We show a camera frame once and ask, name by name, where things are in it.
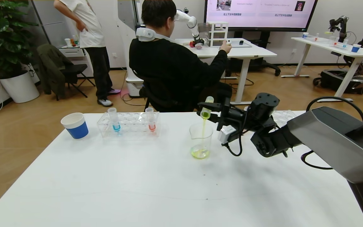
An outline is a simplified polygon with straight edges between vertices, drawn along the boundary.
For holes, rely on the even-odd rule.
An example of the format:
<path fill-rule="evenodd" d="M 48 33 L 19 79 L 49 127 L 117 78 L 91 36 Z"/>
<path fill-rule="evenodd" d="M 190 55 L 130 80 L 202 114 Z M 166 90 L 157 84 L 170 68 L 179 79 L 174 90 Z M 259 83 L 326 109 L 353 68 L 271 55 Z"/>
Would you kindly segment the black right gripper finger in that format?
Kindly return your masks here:
<path fill-rule="evenodd" d="M 209 110 L 211 112 L 220 112 L 222 110 L 222 105 L 220 103 L 214 102 L 199 102 L 198 106 L 202 111 Z"/>
<path fill-rule="evenodd" d="M 213 123 L 218 123 L 219 119 L 220 119 L 220 112 L 210 112 L 210 116 L 209 117 L 206 117 L 206 118 L 203 118 L 201 117 L 201 111 L 197 111 L 196 114 L 198 116 L 200 116 L 200 118 L 204 119 L 204 120 L 208 120 L 210 122 L 213 122 Z"/>

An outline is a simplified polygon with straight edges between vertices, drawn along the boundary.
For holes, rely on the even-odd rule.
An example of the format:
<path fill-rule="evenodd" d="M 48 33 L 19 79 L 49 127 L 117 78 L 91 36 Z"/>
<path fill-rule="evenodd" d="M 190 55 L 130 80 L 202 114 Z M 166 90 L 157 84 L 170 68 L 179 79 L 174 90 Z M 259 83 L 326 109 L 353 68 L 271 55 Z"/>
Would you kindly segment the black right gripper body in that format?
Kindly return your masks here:
<path fill-rule="evenodd" d="M 230 103 L 230 98 L 226 98 L 221 106 L 220 116 L 218 118 L 217 131 L 224 126 L 231 125 L 237 131 L 246 130 L 247 112 Z"/>

